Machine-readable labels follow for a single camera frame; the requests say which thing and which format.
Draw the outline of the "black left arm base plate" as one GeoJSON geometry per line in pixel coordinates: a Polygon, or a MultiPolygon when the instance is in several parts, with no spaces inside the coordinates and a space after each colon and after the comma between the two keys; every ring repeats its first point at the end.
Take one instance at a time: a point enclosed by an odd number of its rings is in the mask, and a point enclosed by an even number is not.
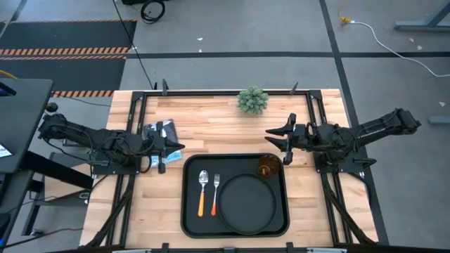
{"type": "Polygon", "coordinates": [[[124,162],[116,162],[111,155],[96,151],[90,165],[96,175],[136,175],[141,171],[141,158],[133,157],[124,162]]]}

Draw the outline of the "black round plate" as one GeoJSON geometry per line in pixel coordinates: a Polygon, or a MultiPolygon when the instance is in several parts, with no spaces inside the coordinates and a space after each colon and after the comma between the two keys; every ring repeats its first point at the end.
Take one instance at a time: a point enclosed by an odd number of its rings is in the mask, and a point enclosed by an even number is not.
{"type": "Polygon", "coordinates": [[[238,174],[227,180],[217,200],[219,216],[239,235],[256,235],[273,221],[276,195],[269,183],[255,174],[238,174]]]}

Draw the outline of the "book with waterfall cover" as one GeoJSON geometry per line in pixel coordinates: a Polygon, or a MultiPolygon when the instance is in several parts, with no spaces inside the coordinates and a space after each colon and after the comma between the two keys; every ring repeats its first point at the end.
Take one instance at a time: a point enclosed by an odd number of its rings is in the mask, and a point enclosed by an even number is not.
{"type": "MultiPolygon", "coordinates": [[[[156,123],[145,125],[143,128],[143,137],[150,138],[153,132],[157,133],[158,136],[166,138],[168,141],[174,143],[179,141],[173,119],[164,119],[156,123]]],[[[180,160],[181,158],[182,154],[180,150],[176,150],[168,154],[166,157],[152,155],[148,158],[148,168],[158,167],[158,169],[160,169],[165,167],[166,164],[180,160]]]]}

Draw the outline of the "amber glass cup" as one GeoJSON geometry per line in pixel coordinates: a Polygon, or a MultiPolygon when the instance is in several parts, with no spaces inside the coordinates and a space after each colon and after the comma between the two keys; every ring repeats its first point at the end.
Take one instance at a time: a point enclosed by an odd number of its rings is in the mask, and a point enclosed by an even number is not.
{"type": "Polygon", "coordinates": [[[263,155],[258,161],[258,173],[263,177],[274,176],[281,168],[279,158],[275,155],[263,155]]]}

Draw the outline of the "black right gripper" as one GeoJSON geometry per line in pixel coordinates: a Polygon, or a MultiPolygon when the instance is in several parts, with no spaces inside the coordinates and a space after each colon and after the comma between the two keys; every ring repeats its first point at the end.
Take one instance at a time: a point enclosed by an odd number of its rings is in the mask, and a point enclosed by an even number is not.
{"type": "Polygon", "coordinates": [[[317,151],[314,143],[314,135],[309,133],[311,124],[297,124],[296,114],[291,113],[285,126],[277,129],[268,129],[268,134],[277,136],[287,136],[286,139],[277,139],[273,137],[265,137],[265,139],[274,144],[281,152],[285,152],[283,158],[284,164],[290,164],[293,161],[293,148],[297,148],[307,152],[317,151]]]}

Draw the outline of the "black rectangular tray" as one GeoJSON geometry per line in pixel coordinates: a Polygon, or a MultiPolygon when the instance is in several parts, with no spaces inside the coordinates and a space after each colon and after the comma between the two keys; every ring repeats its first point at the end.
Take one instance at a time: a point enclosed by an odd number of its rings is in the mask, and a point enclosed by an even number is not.
{"type": "Polygon", "coordinates": [[[194,155],[186,160],[183,168],[181,191],[181,229],[191,238],[239,238],[239,237],[278,237],[284,234],[290,225],[288,197],[285,185],[283,163],[278,173],[268,178],[258,173],[258,161],[263,155],[271,153],[247,154],[206,154],[194,155]],[[205,186],[204,214],[198,216],[201,185],[199,174],[206,170],[209,181],[205,186]],[[276,195],[277,210],[272,223],[261,233],[256,235],[239,235],[234,233],[222,222],[218,207],[215,216],[211,215],[214,198],[214,175],[220,175],[219,191],[224,183],[238,174],[255,174],[265,179],[276,195]]]}

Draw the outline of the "grey table leg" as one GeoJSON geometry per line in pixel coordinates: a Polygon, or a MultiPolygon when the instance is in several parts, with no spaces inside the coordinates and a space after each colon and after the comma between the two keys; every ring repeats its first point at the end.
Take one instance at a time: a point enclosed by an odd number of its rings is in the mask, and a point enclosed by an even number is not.
{"type": "Polygon", "coordinates": [[[426,32],[450,32],[450,22],[442,22],[450,14],[450,0],[446,0],[434,14],[424,20],[396,21],[394,29],[399,30],[421,30],[426,32]]]}

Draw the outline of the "fork with orange handle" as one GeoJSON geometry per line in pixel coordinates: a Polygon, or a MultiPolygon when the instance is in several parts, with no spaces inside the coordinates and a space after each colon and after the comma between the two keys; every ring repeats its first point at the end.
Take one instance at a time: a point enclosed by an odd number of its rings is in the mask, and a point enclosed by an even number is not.
{"type": "Polygon", "coordinates": [[[217,191],[220,184],[220,175],[214,175],[214,198],[212,203],[211,215],[215,216],[217,213],[217,191]]]}

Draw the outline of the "spoon with orange handle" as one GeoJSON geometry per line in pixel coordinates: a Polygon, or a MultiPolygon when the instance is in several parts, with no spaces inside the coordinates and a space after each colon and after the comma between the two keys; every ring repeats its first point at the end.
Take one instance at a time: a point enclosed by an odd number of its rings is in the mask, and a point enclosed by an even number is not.
{"type": "Polygon", "coordinates": [[[202,217],[204,214],[205,186],[209,181],[209,174],[206,170],[202,170],[200,172],[198,181],[201,185],[200,199],[198,205],[198,216],[202,217]]]}

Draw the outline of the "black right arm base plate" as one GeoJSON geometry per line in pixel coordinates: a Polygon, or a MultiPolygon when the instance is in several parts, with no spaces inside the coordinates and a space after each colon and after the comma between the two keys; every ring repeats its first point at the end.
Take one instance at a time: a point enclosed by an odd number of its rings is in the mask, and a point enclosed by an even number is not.
{"type": "Polygon", "coordinates": [[[363,171],[363,165],[357,160],[362,160],[364,156],[361,151],[355,153],[353,151],[338,152],[313,152],[314,162],[316,170],[319,173],[332,173],[332,172],[361,172],[363,171]]]}

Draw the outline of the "frosted green artificial plant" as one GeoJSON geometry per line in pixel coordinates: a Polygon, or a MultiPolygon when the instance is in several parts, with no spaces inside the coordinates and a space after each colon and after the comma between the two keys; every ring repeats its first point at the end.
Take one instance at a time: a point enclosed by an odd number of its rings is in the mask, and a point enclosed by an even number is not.
{"type": "Polygon", "coordinates": [[[267,108],[269,95],[264,89],[256,86],[250,86],[239,92],[238,108],[242,113],[251,115],[260,115],[267,108]]]}

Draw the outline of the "black hazard-striped floor mat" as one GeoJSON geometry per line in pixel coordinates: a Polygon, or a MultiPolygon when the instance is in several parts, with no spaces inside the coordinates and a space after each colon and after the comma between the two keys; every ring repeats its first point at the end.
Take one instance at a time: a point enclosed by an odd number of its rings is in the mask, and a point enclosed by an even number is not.
{"type": "Polygon", "coordinates": [[[54,97],[111,97],[125,62],[124,56],[0,57],[0,70],[21,79],[51,79],[54,97]]]}
{"type": "Polygon", "coordinates": [[[137,21],[11,22],[0,37],[0,56],[127,53],[137,21]]]}

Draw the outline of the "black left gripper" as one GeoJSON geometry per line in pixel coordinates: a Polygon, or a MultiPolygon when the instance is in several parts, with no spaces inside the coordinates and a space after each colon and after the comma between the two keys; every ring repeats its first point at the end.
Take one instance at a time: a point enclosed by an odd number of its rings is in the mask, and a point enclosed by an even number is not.
{"type": "Polygon", "coordinates": [[[149,157],[148,166],[146,169],[141,170],[141,173],[147,173],[150,171],[150,168],[152,167],[153,158],[152,156],[157,157],[157,172],[159,174],[163,174],[166,172],[165,164],[162,161],[162,155],[164,155],[164,151],[166,155],[170,155],[176,151],[182,150],[185,148],[185,145],[174,142],[169,140],[168,138],[165,139],[162,136],[162,130],[163,130],[163,122],[159,121],[153,124],[148,124],[143,127],[143,136],[150,140],[151,142],[151,154],[149,157]]]}

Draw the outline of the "black desk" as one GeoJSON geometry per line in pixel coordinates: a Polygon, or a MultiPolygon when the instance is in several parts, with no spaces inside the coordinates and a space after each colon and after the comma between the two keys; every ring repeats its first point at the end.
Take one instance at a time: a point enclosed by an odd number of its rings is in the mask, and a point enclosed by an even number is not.
{"type": "Polygon", "coordinates": [[[83,189],[91,189],[93,183],[90,176],[29,151],[53,81],[0,78],[0,86],[3,85],[13,89],[15,95],[0,96],[0,145],[12,153],[0,157],[0,252],[6,246],[35,173],[83,189]]]}

